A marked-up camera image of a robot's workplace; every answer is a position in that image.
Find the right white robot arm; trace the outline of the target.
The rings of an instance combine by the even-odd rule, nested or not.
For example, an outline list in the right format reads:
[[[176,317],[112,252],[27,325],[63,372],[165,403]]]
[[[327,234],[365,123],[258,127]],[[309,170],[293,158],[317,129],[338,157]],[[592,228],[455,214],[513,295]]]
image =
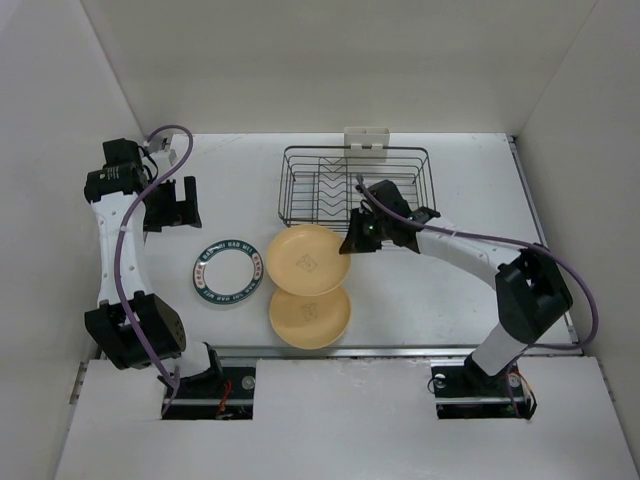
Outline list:
[[[542,246],[466,232],[434,209],[411,209],[390,180],[356,189],[363,198],[350,212],[341,254],[373,253],[390,241],[452,265],[495,292],[498,323],[461,369],[470,391],[484,394],[495,387],[572,307],[558,264]]]

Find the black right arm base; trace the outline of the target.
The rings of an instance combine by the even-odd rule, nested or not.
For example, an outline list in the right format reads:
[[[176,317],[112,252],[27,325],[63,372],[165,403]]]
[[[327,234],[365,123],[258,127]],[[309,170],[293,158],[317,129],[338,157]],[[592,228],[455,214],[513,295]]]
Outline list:
[[[439,420],[520,419],[538,408],[530,385],[516,364],[488,377],[466,365],[433,365],[427,387],[435,397]]]

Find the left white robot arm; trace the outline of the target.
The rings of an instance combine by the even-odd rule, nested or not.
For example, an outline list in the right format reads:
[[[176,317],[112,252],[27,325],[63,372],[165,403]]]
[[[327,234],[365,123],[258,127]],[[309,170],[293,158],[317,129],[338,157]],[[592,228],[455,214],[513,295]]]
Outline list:
[[[88,174],[84,187],[101,258],[97,306],[84,315],[86,330],[116,368],[156,365],[166,386],[182,381],[213,396],[224,382],[217,353],[188,339],[179,314],[154,292],[144,261],[147,233],[201,227],[196,180],[185,178],[183,200],[172,179],[147,192],[153,177],[140,145],[120,138],[104,142],[103,152],[104,165]]]

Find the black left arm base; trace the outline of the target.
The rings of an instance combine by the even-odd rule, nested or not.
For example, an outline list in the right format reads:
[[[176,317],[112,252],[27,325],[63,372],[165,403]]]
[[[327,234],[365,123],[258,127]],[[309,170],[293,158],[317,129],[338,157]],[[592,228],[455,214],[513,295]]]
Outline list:
[[[221,371],[183,380],[173,401],[167,392],[162,420],[252,420],[257,383],[255,360],[223,359]]]

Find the yellow shallow plate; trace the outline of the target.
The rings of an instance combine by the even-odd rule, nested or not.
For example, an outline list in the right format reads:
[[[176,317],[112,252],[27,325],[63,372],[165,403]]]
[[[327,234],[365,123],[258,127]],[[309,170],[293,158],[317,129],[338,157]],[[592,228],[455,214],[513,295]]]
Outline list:
[[[352,305],[339,287],[320,296],[298,296],[278,289],[269,304],[274,332],[288,345],[317,350],[339,340],[351,321]]]

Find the white plate dark patterned rim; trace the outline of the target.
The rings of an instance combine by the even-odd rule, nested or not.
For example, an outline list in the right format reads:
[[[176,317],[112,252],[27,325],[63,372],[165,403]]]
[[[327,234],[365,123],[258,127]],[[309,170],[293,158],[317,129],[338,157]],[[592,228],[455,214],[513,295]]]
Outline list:
[[[246,241],[225,239],[205,248],[194,262],[192,284],[197,296],[216,307],[247,300],[261,285],[264,265],[259,251]]]

